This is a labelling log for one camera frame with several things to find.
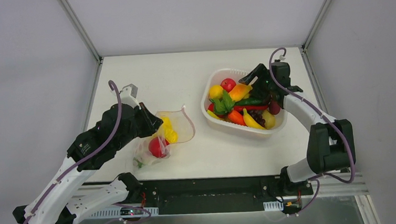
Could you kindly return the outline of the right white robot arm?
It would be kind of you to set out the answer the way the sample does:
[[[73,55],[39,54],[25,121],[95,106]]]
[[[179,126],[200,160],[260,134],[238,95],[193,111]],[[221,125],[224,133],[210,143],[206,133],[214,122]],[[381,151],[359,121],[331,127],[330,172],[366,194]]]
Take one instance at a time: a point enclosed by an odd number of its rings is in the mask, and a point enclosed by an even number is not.
[[[294,115],[309,132],[306,157],[280,171],[279,194],[293,195],[318,177],[332,176],[334,170],[350,168],[349,179],[336,179],[346,184],[353,182],[356,151],[351,122],[324,113],[290,81],[290,66],[286,62],[271,63],[268,67],[259,64],[238,81],[252,86],[252,97],[270,96],[276,100],[282,110]]]

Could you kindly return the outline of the white toy radish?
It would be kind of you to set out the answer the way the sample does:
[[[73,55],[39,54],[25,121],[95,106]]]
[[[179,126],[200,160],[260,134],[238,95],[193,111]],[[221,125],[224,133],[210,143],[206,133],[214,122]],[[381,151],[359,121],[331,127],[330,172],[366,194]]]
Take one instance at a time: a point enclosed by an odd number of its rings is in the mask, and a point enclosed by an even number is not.
[[[133,166],[134,169],[141,169],[145,166],[151,166],[162,161],[162,158],[155,157],[148,148],[149,143],[140,143],[133,152]]]

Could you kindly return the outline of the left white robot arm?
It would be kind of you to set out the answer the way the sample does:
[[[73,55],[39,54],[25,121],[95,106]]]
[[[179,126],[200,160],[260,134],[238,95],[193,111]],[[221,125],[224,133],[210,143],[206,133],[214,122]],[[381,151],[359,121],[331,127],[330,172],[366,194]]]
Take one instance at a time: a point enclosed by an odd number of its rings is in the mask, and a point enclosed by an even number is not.
[[[130,172],[117,175],[98,192],[77,199],[73,195],[124,146],[137,137],[152,136],[162,123],[143,103],[134,107],[111,106],[93,128],[77,136],[57,174],[40,196],[31,204],[13,210],[17,223],[79,224],[108,205],[124,200],[136,203],[141,196],[141,184]]]

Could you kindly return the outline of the yellow toy cabbage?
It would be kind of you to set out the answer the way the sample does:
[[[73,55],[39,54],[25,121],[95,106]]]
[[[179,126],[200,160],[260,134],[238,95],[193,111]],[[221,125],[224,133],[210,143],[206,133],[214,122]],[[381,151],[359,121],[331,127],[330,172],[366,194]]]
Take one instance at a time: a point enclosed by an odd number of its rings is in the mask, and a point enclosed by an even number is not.
[[[169,117],[161,117],[163,124],[152,137],[162,137],[169,141],[170,144],[178,142],[178,133],[174,130]]]

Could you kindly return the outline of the orange toy mango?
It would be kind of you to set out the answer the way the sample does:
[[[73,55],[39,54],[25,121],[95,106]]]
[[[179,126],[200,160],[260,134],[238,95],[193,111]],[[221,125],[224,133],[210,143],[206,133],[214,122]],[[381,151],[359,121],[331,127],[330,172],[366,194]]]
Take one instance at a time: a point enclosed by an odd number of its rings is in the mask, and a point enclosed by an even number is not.
[[[252,90],[251,85],[237,84],[228,95],[232,100],[238,102],[242,100]]]

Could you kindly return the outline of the red toy tomato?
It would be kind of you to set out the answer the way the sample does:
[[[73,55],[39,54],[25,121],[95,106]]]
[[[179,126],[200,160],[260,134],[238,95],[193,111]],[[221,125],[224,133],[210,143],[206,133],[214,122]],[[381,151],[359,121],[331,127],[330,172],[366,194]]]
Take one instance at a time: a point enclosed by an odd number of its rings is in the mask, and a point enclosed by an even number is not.
[[[162,137],[155,137],[148,144],[148,151],[155,158],[165,158],[168,153],[169,141]]]

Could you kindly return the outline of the clear zip top bag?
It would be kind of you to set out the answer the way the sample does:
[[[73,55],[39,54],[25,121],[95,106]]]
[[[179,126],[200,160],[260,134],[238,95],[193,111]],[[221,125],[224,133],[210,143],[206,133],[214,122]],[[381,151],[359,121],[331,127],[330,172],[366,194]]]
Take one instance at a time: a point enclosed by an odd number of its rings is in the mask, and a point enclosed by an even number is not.
[[[176,153],[181,144],[191,141],[196,134],[191,118],[182,106],[178,111],[158,111],[162,125],[150,137],[139,138],[132,152],[134,170],[156,165]]]

